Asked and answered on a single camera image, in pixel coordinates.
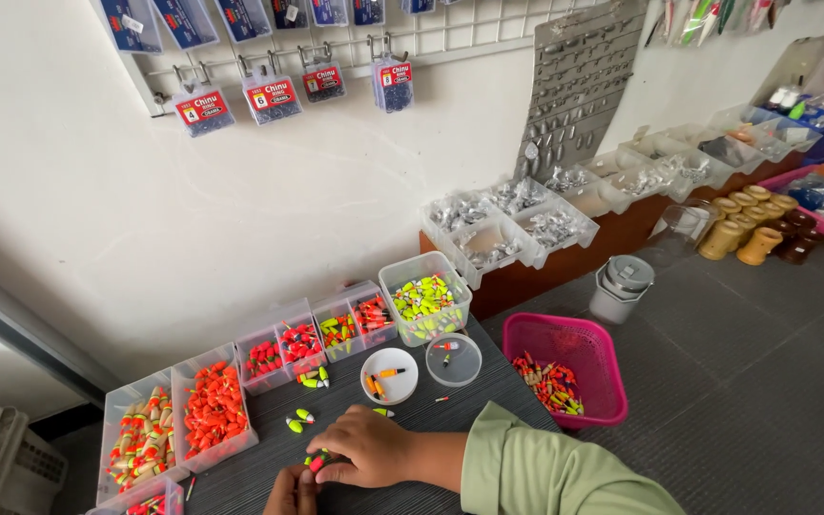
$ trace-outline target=pink tray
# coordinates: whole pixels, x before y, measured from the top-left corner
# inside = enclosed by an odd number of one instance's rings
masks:
[[[771,179],[765,179],[764,181],[759,182],[758,185],[763,187],[765,190],[776,192],[780,190],[782,186],[786,186],[791,181],[806,177],[810,171],[816,170],[818,166],[819,165],[809,165],[803,168],[798,168],[796,170],[791,170],[786,173],[782,173],[781,175],[775,175]],[[815,213],[809,211],[805,207],[796,206],[796,209],[815,218],[816,230],[824,235],[824,216],[816,215]]]
[[[628,416],[612,337],[599,323],[519,312],[505,320],[504,339],[502,351],[508,361],[527,351],[541,367],[555,362],[574,371],[585,412],[583,416],[551,413],[559,426],[617,425]]]

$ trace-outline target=green sleeve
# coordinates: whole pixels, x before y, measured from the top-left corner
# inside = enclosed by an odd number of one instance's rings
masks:
[[[461,504],[474,515],[683,513],[595,443],[533,429],[489,402],[466,441]]]

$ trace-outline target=wire grid rack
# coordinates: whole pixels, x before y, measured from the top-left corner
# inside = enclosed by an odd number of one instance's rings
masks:
[[[90,0],[100,15],[100,0]],[[383,51],[383,36],[390,35],[393,53],[408,52],[415,66],[460,61],[531,46],[536,25],[567,13],[605,4],[608,0],[466,0],[450,6],[438,2],[434,12],[409,16],[399,8],[399,0],[383,0],[386,23],[382,26],[275,30],[266,38],[237,44],[224,27],[215,3],[206,2],[212,23],[222,40],[195,51],[180,51],[161,27],[165,53],[160,56],[120,54],[145,107],[152,116],[172,113],[161,103],[179,91],[176,66],[184,79],[196,76],[215,85],[238,85],[242,76],[238,56],[248,67],[268,64],[268,53],[275,55],[279,73],[301,75],[301,46],[306,61],[322,55],[328,43],[346,78],[370,75],[372,53]],[[373,47],[368,46],[373,37]]]

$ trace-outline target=table surface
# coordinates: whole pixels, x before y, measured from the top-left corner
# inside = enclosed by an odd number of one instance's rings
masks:
[[[406,347],[399,338],[326,366],[330,388],[311,390],[291,382],[262,395],[247,396],[250,422],[258,445],[197,474],[186,515],[249,515],[262,513],[280,469],[303,463],[305,448],[315,435],[345,413],[351,404],[375,408],[361,389],[361,365],[373,352],[388,346],[402,348],[418,362],[418,387],[405,402],[389,407],[401,426],[420,432],[467,432],[488,401],[495,401],[538,429],[558,431],[555,421],[524,384],[482,326],[471,316],[466,330],[482,350],[482,370],[469,385],[452,389],[434,381],[425,367],[424,346]],[[450,396],[446,402],[438,397]],[[298,408],[313,413],[317,422],[292,433],[285,417]],[[180,482],[184,491],[189,477]],[[318,513],[463,513],[460,496],[424,483],[405,482],[386,488],[326,485],[317,497]]]

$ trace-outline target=white wall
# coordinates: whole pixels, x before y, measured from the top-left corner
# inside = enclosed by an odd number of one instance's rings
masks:
[[[86,2],[14,3],[0,33],[0,283],[126,380],[416,254],[419,205],[509,175],[532,65],[417,69],[417,104],[391,115],[354,81],[271,130],[238,101],[241,123],[191,140],[143,115]],[[795,0],[758,37],[642,51],[601,151],[746,102],[787,43],[822,34],[824,2]]]
[[[81,402],[73,391],[0,344],[0,406],[13,406],[33,421]]]

